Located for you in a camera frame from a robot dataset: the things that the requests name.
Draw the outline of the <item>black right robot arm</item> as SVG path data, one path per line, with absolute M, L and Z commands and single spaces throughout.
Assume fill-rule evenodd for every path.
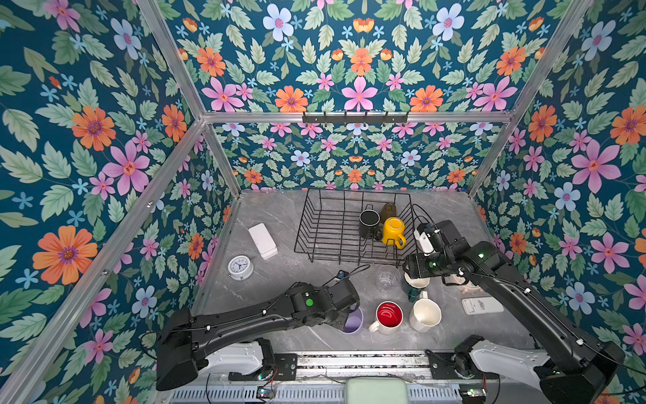
M 455 350 L 459 375 L 479 370 L 512 378 L 553 403 L 592 403 L 602 395 L 624 361 L 619 346 L 599 342 L 568 320 L 494 244 L 469 245 L 451 221 L 422 223 L 414 236 L 422 250 L 403 264 L 411 279 L 457 275 L 501 303 L 540 346 L 535 351 L 509 348 L 472 335 Z

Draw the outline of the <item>lavender plastic cup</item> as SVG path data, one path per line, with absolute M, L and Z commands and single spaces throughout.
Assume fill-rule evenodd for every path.
M 363 311 L 357 308 L 348 314 L 348 318 L 342 328 L 345 334 L 358 333 L 363 327 Z

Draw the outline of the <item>green and cream mug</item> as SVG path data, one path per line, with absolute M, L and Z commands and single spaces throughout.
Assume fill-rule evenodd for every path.
M 402 289 L 406 294 L 407 300 L 409 302 L 415 302 L 429 284 L 429 278 L 412 279 L 408 274 L 404 274 Z

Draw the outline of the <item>yellow plastic mug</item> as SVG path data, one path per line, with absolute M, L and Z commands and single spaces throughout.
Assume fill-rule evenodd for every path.
M 382 242 L 388 247 L 396 247 L 404 249 L 407 245 L 407 240 L 404 236 L 405 222 L 398 217 L 390 217 L 385 221 L 383 227 Z

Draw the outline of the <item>gold glitter cup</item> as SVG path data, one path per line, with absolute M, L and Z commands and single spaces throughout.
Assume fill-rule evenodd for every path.
M 392 217 L 397 217 L 397 208 L 393 203 L 386 203 L 380 211 L 380 222 L 385 224 Z

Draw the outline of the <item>cream ceramic mug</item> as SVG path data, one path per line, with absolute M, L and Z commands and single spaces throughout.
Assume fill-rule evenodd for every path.
M 427 333 L 442 321 L 442 310 L 426 291 L 422 291 L 412 307 L 409 321 L 414 330 Z

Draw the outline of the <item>black mug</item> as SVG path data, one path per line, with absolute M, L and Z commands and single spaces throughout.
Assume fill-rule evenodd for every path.
M 368 204 L 359 214 L 359 229 L 358 233 L 363 239 L 378 240 L 381 237 L 380 230 L 380 214 L 373 208 L 372 204 Z

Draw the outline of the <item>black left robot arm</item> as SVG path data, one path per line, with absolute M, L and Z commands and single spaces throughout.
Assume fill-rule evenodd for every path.
M 156 389 L 174 390 L 195 380 L 207 357 L 266 333 L 329 325 L 343 329 L 360 296 L 350 279 L 331 286 L 295 282 L 273 299 L 235 311 L 194 316 L 175 311 L 156 340 Z

